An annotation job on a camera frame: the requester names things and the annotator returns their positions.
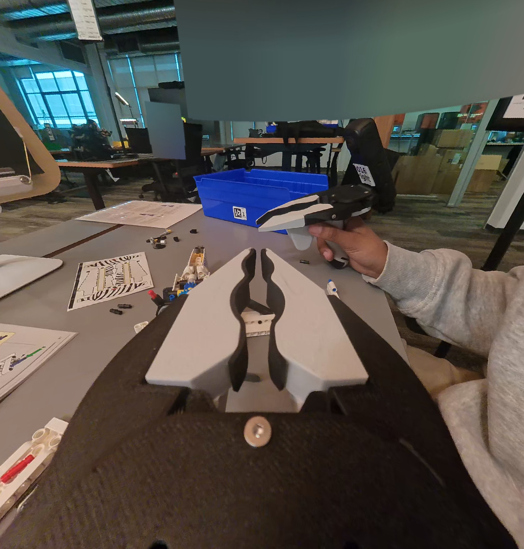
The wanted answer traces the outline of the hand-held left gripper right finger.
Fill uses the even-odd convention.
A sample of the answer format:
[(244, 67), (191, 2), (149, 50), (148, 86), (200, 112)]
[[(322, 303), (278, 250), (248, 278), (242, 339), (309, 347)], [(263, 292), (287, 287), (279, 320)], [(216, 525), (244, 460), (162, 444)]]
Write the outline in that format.
[(276, 388), (286, 389), (301, 407), (313, 392), (365, 384), (368, 373), (333, 307), (340, 299), (269, 249), (261, 250), (260, 262), (275, 315), (268, 366)]

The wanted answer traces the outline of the small white lego assembly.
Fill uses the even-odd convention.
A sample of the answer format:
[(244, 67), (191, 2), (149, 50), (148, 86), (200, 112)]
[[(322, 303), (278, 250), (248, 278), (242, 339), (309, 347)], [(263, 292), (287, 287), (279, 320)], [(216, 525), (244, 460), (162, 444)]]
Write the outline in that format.
[(241, 313), (245, 325), (247, 338), (269, 335), (272, 321), (275, 318), (273, 313), (261, 314), (257, 311), (244, 311)]

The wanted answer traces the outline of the zebra-striped lego helicopter model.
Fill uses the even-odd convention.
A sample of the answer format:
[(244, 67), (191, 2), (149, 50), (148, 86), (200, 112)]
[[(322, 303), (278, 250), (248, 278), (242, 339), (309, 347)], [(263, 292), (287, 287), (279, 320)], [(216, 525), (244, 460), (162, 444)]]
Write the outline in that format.
[(196, 246), (190, 254), (186, 267), (182, 272), (175, 275), (173, 283), (163, 289), (161, 296), (153, 290), (148, 291), (151, 301), (157, 308), (156, 315), (175, 302), (178, 297), (186, 295), (194, 287), (201, 284), (209, 275), (205, 247), (202, 245)]

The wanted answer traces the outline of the person's right forearm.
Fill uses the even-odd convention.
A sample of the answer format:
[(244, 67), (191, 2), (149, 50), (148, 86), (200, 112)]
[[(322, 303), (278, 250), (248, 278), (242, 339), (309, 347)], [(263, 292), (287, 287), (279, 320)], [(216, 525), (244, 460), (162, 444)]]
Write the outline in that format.
[(363, 278), (387, 292), (426, 333), (488, 356), (516, 284), (509, 275), (476, 270), (458, 251), (413, 252), (384, 244), (381, 274)]

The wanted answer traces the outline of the lego instruction booklet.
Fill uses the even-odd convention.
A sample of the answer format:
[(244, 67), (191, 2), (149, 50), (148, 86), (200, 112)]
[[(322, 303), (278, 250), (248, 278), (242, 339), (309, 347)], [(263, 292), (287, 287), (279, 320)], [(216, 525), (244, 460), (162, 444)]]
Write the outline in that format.
[(0, 401), (76, 335), (0, 323)]

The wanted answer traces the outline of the large white lego panel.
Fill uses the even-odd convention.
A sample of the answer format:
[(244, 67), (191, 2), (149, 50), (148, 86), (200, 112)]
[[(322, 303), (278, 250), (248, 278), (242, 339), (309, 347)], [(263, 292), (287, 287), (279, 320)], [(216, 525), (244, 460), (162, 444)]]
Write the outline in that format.
[(0, 478), (12, 466), (32, 454), (35, 459), (8, 484), (0, 482), (0, 521), (19, 504), (21, 498), (36, 484), (58, 449), (68, 422), (52, 418), (43, 428), (34, 432), (6, 461), (0, 465)]

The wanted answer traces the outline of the person's right hand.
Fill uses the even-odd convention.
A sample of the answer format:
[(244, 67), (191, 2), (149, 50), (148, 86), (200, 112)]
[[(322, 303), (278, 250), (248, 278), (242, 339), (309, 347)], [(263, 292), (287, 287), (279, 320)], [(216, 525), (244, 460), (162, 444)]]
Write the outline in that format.
[(361, 275), (376, 279), (382, 274), (387, 262), (387, 244), (360, 217), (349, 218), (344, 228), (318, 223), (310, 225), (308, 230), (326, 261), (334, 260), (334, 250), (329, 246), (333, 243), (345, 252), (350, 266)]

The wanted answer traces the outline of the blue plastic bin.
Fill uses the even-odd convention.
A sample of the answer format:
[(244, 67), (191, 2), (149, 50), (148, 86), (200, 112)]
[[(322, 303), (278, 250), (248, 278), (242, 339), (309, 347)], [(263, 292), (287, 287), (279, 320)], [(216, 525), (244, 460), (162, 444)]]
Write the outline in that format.
[(292, 171), (240, 168), (194, 179), (205, 216), (250, 227), (268, 210), (328, 189), (326, 175)]

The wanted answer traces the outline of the stack of cardboard boxes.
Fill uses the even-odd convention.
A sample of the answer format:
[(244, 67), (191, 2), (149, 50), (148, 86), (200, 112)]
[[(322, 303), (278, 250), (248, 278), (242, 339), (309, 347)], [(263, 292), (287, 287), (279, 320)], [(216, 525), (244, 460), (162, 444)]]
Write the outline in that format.
[[(416, 155), (405, 155), (396, 163), (393, 176), (397, 194), (450, 195), (467, 159), (474, 131), (435, 130), (429, 143), (422, 143)], [(500, 154), (482, 154), (466, 193), (485, 193), (503, 171), (506, 160)]]

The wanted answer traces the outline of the zebra-striped sticker sheet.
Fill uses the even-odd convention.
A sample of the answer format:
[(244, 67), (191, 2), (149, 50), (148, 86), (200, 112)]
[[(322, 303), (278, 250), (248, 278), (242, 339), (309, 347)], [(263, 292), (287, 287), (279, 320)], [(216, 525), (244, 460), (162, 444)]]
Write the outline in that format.
[(154, 288), (146, 254), (136, 252), (78, 265), (67, 311)]

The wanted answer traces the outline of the white printed paper sheet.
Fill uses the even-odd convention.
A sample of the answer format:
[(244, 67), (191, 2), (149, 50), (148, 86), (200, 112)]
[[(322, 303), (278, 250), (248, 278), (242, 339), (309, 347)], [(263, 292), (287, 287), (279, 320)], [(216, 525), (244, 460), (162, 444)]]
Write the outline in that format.
[(201, 204), (127, 201), (78, 217), (79, 221), (124, 224), (139, 227), (170, 228), (202, 210)]

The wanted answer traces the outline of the white tablet stand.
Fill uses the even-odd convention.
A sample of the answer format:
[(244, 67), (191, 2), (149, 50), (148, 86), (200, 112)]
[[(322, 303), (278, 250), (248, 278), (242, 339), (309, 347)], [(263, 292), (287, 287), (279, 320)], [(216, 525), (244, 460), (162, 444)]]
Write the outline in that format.
[[(0, 168), (0, 204), (15, 194), (23, 198), (32, 190), (31, 176), (16, 174), (11, 168)], [(0, 255), (0, 298), (56, 271), (62, 264), (62, 260), (55, 258)]]

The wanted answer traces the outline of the white sign board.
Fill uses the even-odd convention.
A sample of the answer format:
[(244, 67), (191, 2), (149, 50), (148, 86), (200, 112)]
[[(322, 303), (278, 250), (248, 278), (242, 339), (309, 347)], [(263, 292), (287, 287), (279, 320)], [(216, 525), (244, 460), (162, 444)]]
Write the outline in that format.
[[(524, 132), (524, 94), (501, 98), (487, 123), (486, 130)], [(523, 223), (524, 191), (481, 267), (483, 271), (497, 270)]]

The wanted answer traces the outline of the person's grey sweatshirt torso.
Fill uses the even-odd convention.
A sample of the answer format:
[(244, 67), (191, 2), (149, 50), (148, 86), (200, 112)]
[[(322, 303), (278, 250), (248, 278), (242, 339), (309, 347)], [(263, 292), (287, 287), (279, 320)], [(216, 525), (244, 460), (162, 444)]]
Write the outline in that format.
[(485, 289), (475, 343), (490, 343), (485, 380), (445, 390), (439, 406), (474, 484), (524, 548), (524, 266)]

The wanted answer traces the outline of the hanging paper sign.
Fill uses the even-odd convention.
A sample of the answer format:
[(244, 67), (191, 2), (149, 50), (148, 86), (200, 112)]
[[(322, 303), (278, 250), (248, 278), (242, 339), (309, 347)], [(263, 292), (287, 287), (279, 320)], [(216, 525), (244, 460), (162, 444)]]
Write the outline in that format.
[(83, 42), (102, 42), (103, 37), (93, 1), (67, 1), (72, 20)]

